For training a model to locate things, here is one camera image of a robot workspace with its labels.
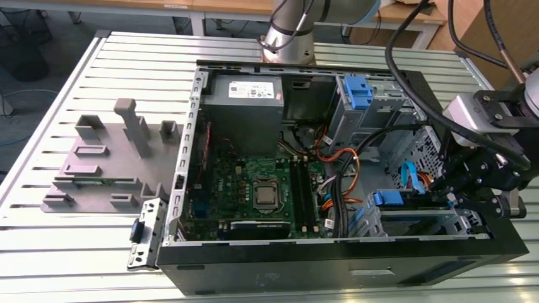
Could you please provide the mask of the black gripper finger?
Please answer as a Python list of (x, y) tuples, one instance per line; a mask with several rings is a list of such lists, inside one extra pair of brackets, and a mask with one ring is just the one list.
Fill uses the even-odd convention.
[(472, 193), (485, 181), (492, 168), (489, 152), (477, 146), (460, 146), (456, 142), (441, 145), (441, 173), (432, 183), (437, 193)]
[(516, 218), (517, 202), (511, 201), (508, 193), (496, 195), (491, 189), (480, 188), (475, 192), (449, 192), (447, 194), (455, 208), (480, 213), (484, 217)]

